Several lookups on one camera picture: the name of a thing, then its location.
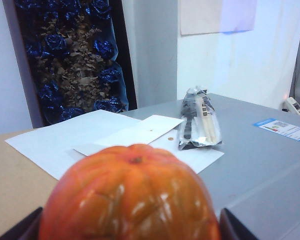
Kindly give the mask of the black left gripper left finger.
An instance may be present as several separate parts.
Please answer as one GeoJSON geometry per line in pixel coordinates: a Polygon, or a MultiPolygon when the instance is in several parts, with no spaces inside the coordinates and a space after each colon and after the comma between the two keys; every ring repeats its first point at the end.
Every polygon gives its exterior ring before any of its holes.
{"type": "Polygon", "coordinates": [[[38,207],[0,236],[0,240],[37,240],[42,211],[43,208],[38,207]]]}

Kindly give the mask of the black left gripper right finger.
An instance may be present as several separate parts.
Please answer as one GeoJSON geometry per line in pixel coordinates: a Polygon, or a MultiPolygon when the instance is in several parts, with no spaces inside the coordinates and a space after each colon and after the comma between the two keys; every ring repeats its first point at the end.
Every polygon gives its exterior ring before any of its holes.
{"type": "Polygon", "coordinates": [[[220,231],[223,240],[257,240],[258,238],[227,208],[220,212],[220,231]]]}

